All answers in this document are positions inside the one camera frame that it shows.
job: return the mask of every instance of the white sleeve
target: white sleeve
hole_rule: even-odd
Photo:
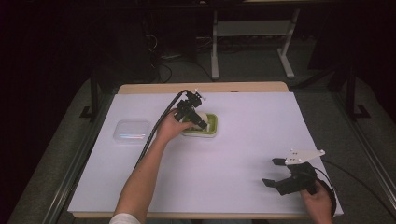
[[[120,213],[111,218],[110,224],[140,224],[140,222],[130,214]]]

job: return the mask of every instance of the human arm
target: human arm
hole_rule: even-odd
[[[191,122],[180,123],[176,121],[174,112],[175,110],[172,110],[164,118],[147,154],[126,181],[114,215],[119,213],[131,214],[140,223],[145,223],[149,204],[155,190],[163,151],[170,140],[193,125]]]
[[[332,223],[332,200],[327,190],[318,182],[315,182],[317,193],[311,195],[308,190],[300,191],[306,210],[315,224]]]

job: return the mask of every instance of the white metal stand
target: white metal stand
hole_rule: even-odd
[[[219,79],[218,36],[237,35],[284,35],[285,43],[278,49],[279,59],[288,78],[294,78],[289,60],[286,56],[300,9],[295,9],[291,20],[283,21],[218,21],[218,12],[214,12],[213,48],[211,54],[212,79]]]

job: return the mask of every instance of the white tabletop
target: white tabletop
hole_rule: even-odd
[[[145,119],[151,130],[175,96],[115,96],[69,212],[76,217],[112,216],[143,148],[118,144],[113,138],[117,123]],[[294,94],[212,92],[205,97],[197,111],[217,115],[217,135],[180,135],[167,146],[148,217],[306,217],[298,192],[280,196],[262,183],[262,178],[290,177],[288,168],[274,166],[272,158],[286,158],[291,148],[316,149]],[[320,159],[310,163],[325,172]],[[336,215],[342,213],[338,204]]]

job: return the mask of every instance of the transparent plastic box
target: transparent plastic box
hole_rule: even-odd
[[[122,119],[117,123],[113,138],[119,144],[146,144],[149,137],[149,121]]]

